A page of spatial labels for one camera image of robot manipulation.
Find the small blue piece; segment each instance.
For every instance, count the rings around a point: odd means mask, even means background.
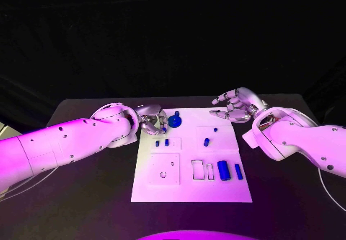
[[[237,170],[238,179],[243,180],[244,179],[244,175],[243,175],[240,164],[236,164],[236,170]]]
[[[223,181],[231,180],[230,166],[227,161],[218,162],[218,171]]]
[[[184,120],[182,120],[182,118],[181,118],[181,113],[179,113],[179,111],[176,111],[176,112],[175,112],[175,116],[171,116],[169,119],[168,119],[168,125],[169,125],[174,129],[176,129],[176,128],[181,127],[182,122],[184,122]]]
[[[208,147],[210,146],[210,142],[211,142],[211,139],[207,138],[205,141],[204,141],[204,146]]]

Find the robotic hand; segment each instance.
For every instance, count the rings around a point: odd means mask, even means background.
[[[166,134],[168,115],[161,105],[135,109],[113,103],[90,119],[78,119],[0,141],[0,192],[42,172],[86,159],[106,148],[138,141],[140,128]]]
[[[254,117],[253,129],[243,136],[253,149],[262,147],[276,161],[299,152],[319,169],[346,178],[346,127],[319,126],[296,109],[270,108],[246,87],[223,94],[213,104],[226,100],[228,112],[213,110],[211,114],[240,124]]]

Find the black backdrop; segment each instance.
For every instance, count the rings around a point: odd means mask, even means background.
[[[305,94],[322,117],[345,95],[346,17],[335,3],[5,2],[0,120],[22,132],[47,126],[65,99],[249,87]]]

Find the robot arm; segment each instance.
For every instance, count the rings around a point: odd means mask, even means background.
[[[211,114],[236,123],[246,123],[254,117],[253,129],[243,136],[253,149],[262,147],[276,161],[299,152],[319,169],[346,178],[345,127],[319,126],[293,108],[270,108],[257,94],[244,87],[221,95],[213,103],[226,100],[228,112],[213,110]]]
[[[91,119],[78,119],[0,141],[0,192],[42,172],[86,159],[106,148],[138,141],[138,130],[168,131],[168,115],[159,105],[136,109],[122,103],[104,106]]]

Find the table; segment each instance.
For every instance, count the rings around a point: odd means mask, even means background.
[[[292,107],[315,119],[300,95],[260,97],[272,106]],[[71,99],[61,103],[48,126],[90,118],[109,103],[207,108],[214,99]],[[178,230],[257,239],[346,239],[346,213],[328,196],[315,165],[300,154],[276,162],[243,139],[251,122],[234,128],[254,203],[132,203],[138,141],[61,167],[38,187],[0,204],[2,240],[133,240]],[[328,188],[331,185],[334,192],[345,195],[346,179],[329,173],[324,177]]]

